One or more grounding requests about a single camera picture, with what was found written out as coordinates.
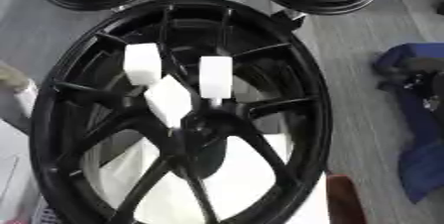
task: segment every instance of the white foam block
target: white foam block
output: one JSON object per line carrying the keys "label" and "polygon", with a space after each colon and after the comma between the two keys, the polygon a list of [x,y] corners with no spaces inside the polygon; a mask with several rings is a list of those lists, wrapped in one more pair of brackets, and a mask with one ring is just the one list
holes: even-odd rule
{"label": "white foam block", "polygon": [[171,75],[145,92],[153,113],[169,128],[179,128],[181,119],[192,110],[191,94]]}
{"label": "white foam block", "polygon": [[208,99],[231,98],[233,59],[230,56],[203,56],[199,69],[200,95]]}
{"label": "white foam block", "polygon": [[162,78],[162,59],[156,44],[138,44],[125,47],[123,64],[133,85],[151,86]]}

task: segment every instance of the metal bracket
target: metal bracket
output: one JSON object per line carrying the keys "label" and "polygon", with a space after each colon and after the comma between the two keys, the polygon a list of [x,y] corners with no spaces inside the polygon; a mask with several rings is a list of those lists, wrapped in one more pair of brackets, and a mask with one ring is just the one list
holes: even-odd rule
{"label": "metal bracket", "polygon": [[290,31],[294,31],[302,27],[306,17],[307,14],[290,9],[284,9],[272,14],[273,20],[275,20],[283,28]]}

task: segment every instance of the white box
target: white box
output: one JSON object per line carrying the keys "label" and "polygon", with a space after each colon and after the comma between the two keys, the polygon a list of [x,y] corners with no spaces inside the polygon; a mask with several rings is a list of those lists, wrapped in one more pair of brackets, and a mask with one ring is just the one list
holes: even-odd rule
{"label": "white box", "polygon": [[169,128],[179,128],[180,121],[192,110],[191,94],[171,75],[145,92],[153,113]]}
{"label": "white box", "polygon": [[156,44],[125,47],[124,70],[133,85],[151,86],[162,78],[162,59]]}

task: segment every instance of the floor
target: floor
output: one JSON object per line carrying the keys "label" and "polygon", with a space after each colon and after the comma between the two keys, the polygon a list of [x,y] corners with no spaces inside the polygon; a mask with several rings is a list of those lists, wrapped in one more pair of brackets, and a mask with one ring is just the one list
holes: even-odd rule
{"label": "floor", "polygon": [[[235,0],[270,13],[270,0]],[[318,59],[330,87],[335,130],[329,166],[356,183],[370,224],[438,224],[444,190],[417,205],[400,188],[396,162],[411,136],[391,96],[375,90],[369,64],[407,42],[444,42],[440,0],[377,0],[354,14],[313,16],[295,34]],[[40,82],[72,42],[111,14],[60,9],[45,0],[0,0],[0,58]],[[11,94],[0,92],[0,116],[27,131]]]}

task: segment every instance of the white cloth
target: white cloth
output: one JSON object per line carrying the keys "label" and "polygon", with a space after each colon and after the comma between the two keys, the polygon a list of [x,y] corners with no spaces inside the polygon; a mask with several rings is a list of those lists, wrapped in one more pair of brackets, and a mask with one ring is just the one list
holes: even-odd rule
{"label": "white cloth", "polygon": [[[293,145],[288,143],[286,136],[266,135],[266,139],[282,160],[287,162]],[[221,219],[250,206],[275,182],[270,166],[247,143],[236,137],[230,137],[227,142],[224,164],[204,180],[213,207]],[[143,139],[102,168],[98,181],[102,198],[117,208],[158,155],[157,148]],[[326,179],[323,175],[305,203],[287,223],[328,224],[326,198]],[[204,223],[187,183],[172,172],[145,196],[135,212],[135,218],[154,224]]]}

